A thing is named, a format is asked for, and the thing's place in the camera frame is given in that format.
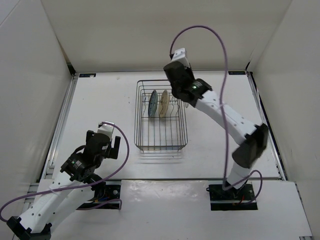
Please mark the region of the cream floral plate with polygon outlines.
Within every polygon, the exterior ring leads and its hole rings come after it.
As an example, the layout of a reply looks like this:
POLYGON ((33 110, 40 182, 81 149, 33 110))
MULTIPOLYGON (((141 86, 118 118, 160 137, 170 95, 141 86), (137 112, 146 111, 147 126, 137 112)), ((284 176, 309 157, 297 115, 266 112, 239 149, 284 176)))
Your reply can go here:
POLYGON ((170 103, 170 95, 167 90, 164 90, 161 97, 160 97, 160 101, 159 101, 158 114, 159 114, 160 118, 164 118, 166 116, 166 113, 167 113, 168 107, 169 107, 169 103, 170 103))

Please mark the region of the blue patterned plate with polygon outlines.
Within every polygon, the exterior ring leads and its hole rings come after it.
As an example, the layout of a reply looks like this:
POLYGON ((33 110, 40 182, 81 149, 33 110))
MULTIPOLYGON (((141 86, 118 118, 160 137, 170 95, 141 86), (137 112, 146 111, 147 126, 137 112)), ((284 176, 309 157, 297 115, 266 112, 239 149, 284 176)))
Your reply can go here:
POLYGON ((158 93, 153 90, 148 101, 148 117, 154 117, 158 107, 158 93))

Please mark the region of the metal wire dish rack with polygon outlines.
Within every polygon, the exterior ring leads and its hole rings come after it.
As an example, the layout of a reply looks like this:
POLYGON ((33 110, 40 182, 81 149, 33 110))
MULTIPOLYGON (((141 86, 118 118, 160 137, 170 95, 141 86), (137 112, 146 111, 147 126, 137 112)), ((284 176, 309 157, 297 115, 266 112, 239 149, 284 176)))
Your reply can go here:
POLYGON ((135 95, 134 144, 141 152, 180 151, 188 143, 185 104, 166 80, 139 80, 135 95))

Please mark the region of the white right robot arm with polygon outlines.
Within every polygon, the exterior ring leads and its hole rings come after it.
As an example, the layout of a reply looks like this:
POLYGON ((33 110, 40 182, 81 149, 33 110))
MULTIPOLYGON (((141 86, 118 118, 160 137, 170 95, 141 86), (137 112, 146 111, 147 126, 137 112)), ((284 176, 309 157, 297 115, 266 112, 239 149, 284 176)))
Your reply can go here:
POLYGON ((225 130, 226 148, 229 147, 229 138, 237 143, 238 147, 232 153, 232 169, 229 174, 223 174, 222 189, 230 200, 238 199, 254 172, 253 166, 267 147, 268 126, 254 124, 224 104, 221 94, 217 94, 206 81, 195 78, 192 69, 181 62, 170 62, 163 70, 175 98, 190 104, 220 125, 225 130))

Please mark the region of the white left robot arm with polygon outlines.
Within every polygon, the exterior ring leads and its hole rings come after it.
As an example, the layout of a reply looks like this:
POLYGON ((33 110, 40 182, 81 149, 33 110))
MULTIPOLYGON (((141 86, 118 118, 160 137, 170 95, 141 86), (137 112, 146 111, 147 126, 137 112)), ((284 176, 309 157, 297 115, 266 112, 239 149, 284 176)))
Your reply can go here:
POLYGON ((89 200, 100 200, 106 182, 95 174, 102 161, 113 158, 113 128, 87 131, 85 145, 79 146, 62 164, 49 189, 19 216, 6 225, 20 240, 49 240, 51 233, 66 217, 89 200))

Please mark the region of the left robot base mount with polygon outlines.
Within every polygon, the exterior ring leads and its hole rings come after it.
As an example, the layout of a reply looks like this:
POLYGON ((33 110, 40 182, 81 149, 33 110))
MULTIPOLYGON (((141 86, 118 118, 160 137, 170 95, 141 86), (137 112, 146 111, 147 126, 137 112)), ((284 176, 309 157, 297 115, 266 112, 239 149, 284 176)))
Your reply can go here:
POLYGON ((94 193, 94 197, 84 202, 77 210, 120 210, 122 208, 121 186, 120 180, 107 181, 101 190, 94 193))

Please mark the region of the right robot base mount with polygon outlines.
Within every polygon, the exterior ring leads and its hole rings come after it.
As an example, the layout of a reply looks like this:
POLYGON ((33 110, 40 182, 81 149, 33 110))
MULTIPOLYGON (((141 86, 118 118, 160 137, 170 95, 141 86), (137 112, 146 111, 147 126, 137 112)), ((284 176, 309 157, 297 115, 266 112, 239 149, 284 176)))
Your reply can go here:
POLYGON ((211 211, 256 211, 258 205, 252 184, 246 184, 240 189, 224 191, 222 184, 209 184, 206 188, 209 193, 211 211))

